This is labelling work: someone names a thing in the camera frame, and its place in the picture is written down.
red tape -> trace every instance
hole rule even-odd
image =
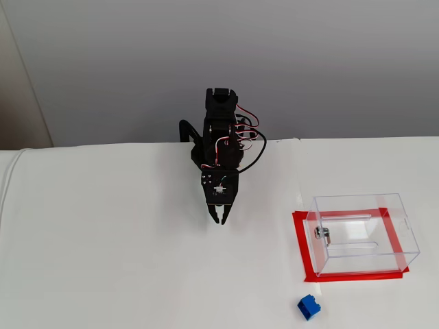
[[[374,210],[359,210],[353,211],[337,211],[337,212],[325,212],[321,215],[325,216],[346,216],[346,215],[372,215],[380,216],[383,218],[385,229],[387,230],[390,244],[394,252],[402,252],[401,244],[399,243],[398,236],[392,224],[389,212],[386,208],[374,209]],[[320,276],[313,270],[311,257],[309,255],[307,235],[305,234],[305,228],[303,227],[303,221],[307,218],[307,211],[293,212],[293,222],[296,227],[296,235],[299,243],[300,255],[302,256],[303,267],[305,268],[305,282],[334,282],[334,281],[362,281],[362,280],[386,280],[386,279],[402,279],[403,273],[408,272],[407,267],[403,272],[400,271],[376,271],[372,273],[323,273]],[[396,261],[398,265],[404,265],[401,262],[405,262],[404,255],[396,255]]]

clear plastic box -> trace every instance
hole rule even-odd
[[[305,230],[317,276],[403,272],[419,255],[399,194],[314,197]]]

blue lego brick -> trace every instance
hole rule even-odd
[[[299,307],[307,321],[320,312],[320,305],[316,303],[316,299],[312,295],[302,298],[297,307]]]

